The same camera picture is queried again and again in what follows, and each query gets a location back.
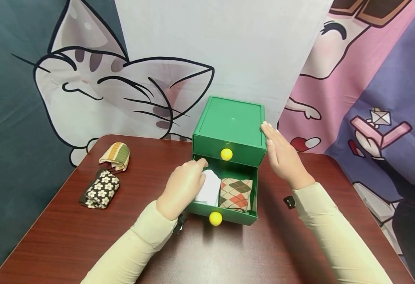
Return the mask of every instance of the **yellow knob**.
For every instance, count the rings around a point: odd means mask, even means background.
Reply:
[[[209,222],[211,222],[211,225],[213,226],[219,226],[222,222],[222,214],[219,212],[212,212],[209,215]]]
[[[223,149],[222,152],[220,152],[220,158],[224,161],[231,160],[231,158],[233,158],[233,151],[228,148]]]

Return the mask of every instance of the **folded sock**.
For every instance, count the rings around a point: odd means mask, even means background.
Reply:
[[[250,210],[250,192],[252,180],[249,179],[222,179],[220,185],[219,207],[240,212]]]
[[[212,170],[205,170],[202,174],[206,175],[206,180],[198,195],[195,197],[195,201],[209,206],[217,206],[222,180]]]
[[[111,163],[111,171],[123,172],[129,165],[130,150],[126,144],[116,142],[112,144],[104,155],[99,159],[99,164]]]
[[[105,209],[119,187],[120,180],[108,170],[101,168],[81,195],[79,203],[88,208]]]

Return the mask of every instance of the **brown tabletop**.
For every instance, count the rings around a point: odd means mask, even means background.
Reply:
[[[114,142],[131,151],[129,168],[109,207],[88,209],[78,199]],[[159,197],[169,174],[191,158],[190,142],[108,135],[97,141],[0,268],[4,284],[80,283],[102,254]],[[329,192],[394,284],[414,283],[334,159],[301,153],[307,170]],[[335,283],[312,233],[283,198],[291,190],[267,158],[258,171],[258,221],[252,226],[190,215],[151,259],[138,283]]]

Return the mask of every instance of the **green drawer box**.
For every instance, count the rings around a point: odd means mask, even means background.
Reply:
[[[258,167],[267,151],[263,121],[262,105],[211,96],[193,132],[193,153],[220,159],[228,148],[230,162]]]
[[[223,221],[251,225],[258,219],[258,167],[267,151],[260,125],[264,107],[243,101],[211,96],[193,132],[193,159],[205,158],[220,179],[251,179],[250,211],[238,212],[192,202],[186,211],[202,216],[219,212]],[[228,148],[232,158],[224,161],[220,152]]]

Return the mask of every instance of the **printed backdrop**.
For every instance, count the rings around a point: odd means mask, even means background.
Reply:
[[[334,0],[279,130],[339,162],[415,279],[415,0]]]
[[[97,138],[209,95],[333,156],[415,278],[415,0],[0,0],[0,264]]]
[[[209,95],[277,123],[331,3],[0,0],[0,264],[99,137],[190,140]]]

